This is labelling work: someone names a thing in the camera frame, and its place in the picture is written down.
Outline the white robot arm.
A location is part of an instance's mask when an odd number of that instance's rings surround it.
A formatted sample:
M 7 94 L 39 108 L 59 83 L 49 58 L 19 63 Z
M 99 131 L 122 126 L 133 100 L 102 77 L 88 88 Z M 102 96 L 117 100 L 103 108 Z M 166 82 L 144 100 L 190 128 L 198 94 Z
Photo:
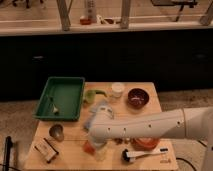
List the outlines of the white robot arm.
M 98 112 L 90 125 L 88 141 L 99 149 L 114 138 L 206 140 L 201 171 L 213 171 L 213 107 L 176 109 L 130 119 L 112 119 L 107 112 Z

